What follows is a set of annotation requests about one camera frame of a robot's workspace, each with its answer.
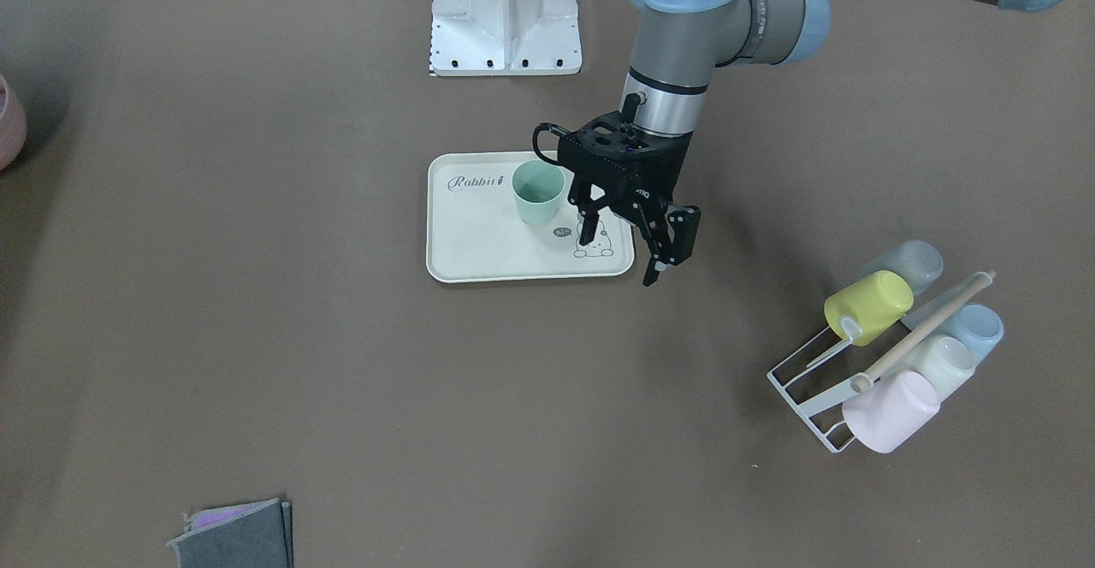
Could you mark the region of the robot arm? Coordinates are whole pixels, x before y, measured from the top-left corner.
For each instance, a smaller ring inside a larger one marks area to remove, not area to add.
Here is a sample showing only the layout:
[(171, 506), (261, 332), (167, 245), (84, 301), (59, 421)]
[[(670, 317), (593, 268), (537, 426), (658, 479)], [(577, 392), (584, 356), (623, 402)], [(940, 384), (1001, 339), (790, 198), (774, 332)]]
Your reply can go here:
[[(689, 256), (701, 212), (676, 202), (675, 186), (716, 69), (786, 65), (811, 57), (832, 26), (830, 0), (630, 0), (639, 12), (630, 68), (615, 111), (558, 135), (568, 201), (583, 217), (579, 244), (598, 234), (608, 209), (639, 230), (656, 265)], [(1061, 0), (975, 0), (1037, 12)]]

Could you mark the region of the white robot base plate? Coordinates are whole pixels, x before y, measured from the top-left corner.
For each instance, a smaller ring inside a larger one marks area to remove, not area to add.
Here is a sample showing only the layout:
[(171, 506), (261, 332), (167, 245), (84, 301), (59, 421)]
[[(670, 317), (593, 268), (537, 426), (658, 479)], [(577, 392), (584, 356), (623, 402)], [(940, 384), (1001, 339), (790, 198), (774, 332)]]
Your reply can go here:
[(428, 70), (439, 77), (577, 74), (577, 0), (433, 0)]

